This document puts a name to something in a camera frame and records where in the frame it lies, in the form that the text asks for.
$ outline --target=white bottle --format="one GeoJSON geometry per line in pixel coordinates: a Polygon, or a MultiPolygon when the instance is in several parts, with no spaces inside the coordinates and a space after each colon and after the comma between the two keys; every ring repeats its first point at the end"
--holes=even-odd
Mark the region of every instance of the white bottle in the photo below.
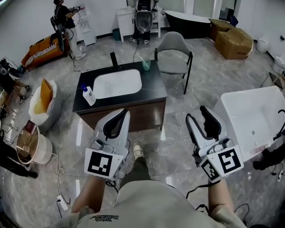
{"type": "Polygon", "coordinates": [[[82,95],[85,98],[85,100],[89,103],[90,106],[95,104],[96,98],[93,94],[93,91],[90,86],[82,85],[81,88],[84,90],[82,95]]]}

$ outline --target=open cardboard box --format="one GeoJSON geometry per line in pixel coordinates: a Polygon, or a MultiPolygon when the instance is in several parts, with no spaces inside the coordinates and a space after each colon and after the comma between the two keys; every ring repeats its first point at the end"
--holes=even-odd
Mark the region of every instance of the open cardboard box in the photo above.
{"type": "Polygon", "coordinates": [[[214,47],[225,59],[245,59],[252,50],[253,39],[242,29],[218,32],[214,47]]]}
{"type": "Polygon", "coordinates": [[[209,38],[215,41],[218,32],[226,32],[231,28],[235,28],[233,25],[230,25],[228,22],[219,20],[219,19],[209,19],[210,20],[210,31],[209,38]]]}

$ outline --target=yellow cushion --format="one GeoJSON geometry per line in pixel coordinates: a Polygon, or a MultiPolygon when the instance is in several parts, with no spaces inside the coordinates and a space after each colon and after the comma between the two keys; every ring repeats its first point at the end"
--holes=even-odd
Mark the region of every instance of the yellow cushion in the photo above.
{"type": "Polygon", "coordinates": [[[46,109],[43,108],[41,100],[38,101],[38,103],[34,106],[34,114],[41,114],[46,113],[46,109]]]}
{"type": "Polygon", "coordinates": [[[53,97],[53,89],[49,82],[45,79],[41,83],[40,99],[43,106],[43,109],[47,111],[48,105],[51,102],[53,97]]]}

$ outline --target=sink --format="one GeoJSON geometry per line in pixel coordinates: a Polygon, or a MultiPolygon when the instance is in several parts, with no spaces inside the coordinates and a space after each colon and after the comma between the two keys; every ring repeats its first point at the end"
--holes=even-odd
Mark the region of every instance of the sink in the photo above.
{"type": "Polygon", "coordinates": [[[141,88],[140,72],[130,69],[98,76],[94,81],[93,92],[96,99],[104,99],[134,94],[141,88]]]}
{"type": "Polygon", "coordinates": [[[281,109],[285,110],[285,98],[276,86],[225,93],[214,106],[234,144],[239,145],[243,161],[274,143],[273,137],[285,122],[285,114],[278,114],[281,109]]]}

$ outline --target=black bathtub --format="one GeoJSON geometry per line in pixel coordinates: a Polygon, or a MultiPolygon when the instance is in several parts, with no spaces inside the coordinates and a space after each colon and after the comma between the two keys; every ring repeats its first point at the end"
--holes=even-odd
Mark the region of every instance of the black bathtub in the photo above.
{"type": "Polygon", "coordinates": [[[207,17],[165,11],[170,28],[179,32],[185,39],[203,38],[209,35],[210,21],[207,17]]]}

